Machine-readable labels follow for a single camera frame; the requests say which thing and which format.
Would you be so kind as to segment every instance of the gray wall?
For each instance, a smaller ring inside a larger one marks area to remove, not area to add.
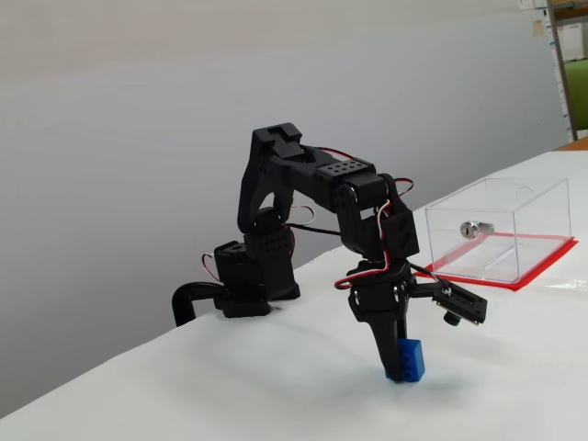
[[[217,55],[4,66],[0,416],[173,327],[174,290],[207,279],[200,254],[239,237],[252,129],[291,121],[310,145],[409,176],[413,208],[563,144],[537,16],[480,6]],[[258,37],[273,43],[270,18]],[[297,266],[339,244],[297,238]]]

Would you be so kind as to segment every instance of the blue lego brick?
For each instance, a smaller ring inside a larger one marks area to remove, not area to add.
[[[398,339],[401,353],[402,380],[409,383],[420,381],[424,374],[423,347],[420,340]]]

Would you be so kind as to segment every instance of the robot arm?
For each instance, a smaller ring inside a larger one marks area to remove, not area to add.
[[[302,145],[301,137],[292,124],[254,131],[239,201],[238,226],[244,240],[215,250],[223,285],[215,295],[208,285],[203,295],[214,297],[216,307],[230,318],[266,315],[268,301],[300,296],[287,224],[298,191],[337,215],[343,244],[364,258],[335,287],[350,289],[351,310],[371,327],[388,375],[396,381],[407,379],[399,339],[407,337],[409,299],[432,298],[447,310],[445,320],[452,325],[462,318],[484,322],[487,302],[434,275],[435,283],[418,285],[411,271],[415,266],[407,260],[419,253],[413,213],[401,201],[394,179],[378,175],[373,164],[361,159],[338,161],[324,151],[329,149]],[[272,207],[260,209],[270,194]],[[362,216],[365,210],[370,212],[367,217]],[[201,298],[194,285],[188,285],[175,298]]]

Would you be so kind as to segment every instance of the transparent acrylic box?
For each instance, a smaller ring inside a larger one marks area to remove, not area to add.
[[[425,212],[429,268],[449,279],[516,286],[573,243],[565,178],[482,179]]]

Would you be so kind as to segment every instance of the white table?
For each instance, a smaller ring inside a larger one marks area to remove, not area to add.
[[[0,440],[588,439],[588,153],[497,175],[566,175],[580,243],[518,292],[468,286],[489,301],[480,327],[448,326],[412,300],[420,383],[384,378],[369,327],[333,289],[358,259],[339,248],[297,270],[302,297],[281,311],[200,317],[8,415]],[[415,218],[412,260],[427,264],[424,212]]]

